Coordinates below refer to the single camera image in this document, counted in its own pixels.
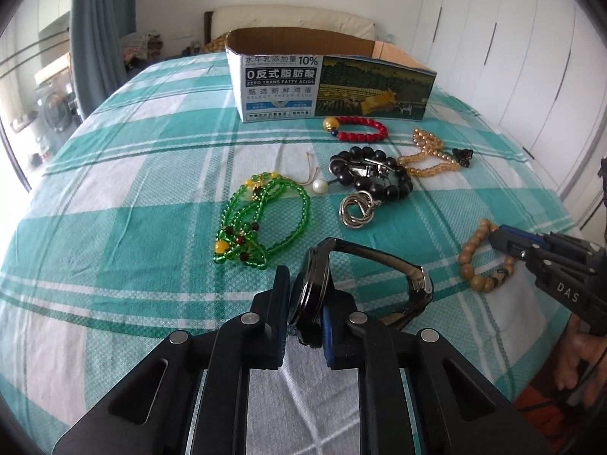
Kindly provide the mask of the person right hand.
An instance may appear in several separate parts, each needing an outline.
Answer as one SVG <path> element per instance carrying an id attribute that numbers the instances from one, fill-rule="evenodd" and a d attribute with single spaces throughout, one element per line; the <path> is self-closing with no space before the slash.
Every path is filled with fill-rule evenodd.
<path id="1" fill-rule="evenodd" d="M 554 379 L 558 390 L 573 389 L 580 383 L 578 367 L 582 362 L 586 362 L 589 367 L 598 365 L 581 397 L 582 404 L 589 408 L 606 384 L 606 358 L 602 358 L 606 351 L 606 338 L 582 332 L 581 324 L 579 316 L 570 316 L 559 343 Z"/>

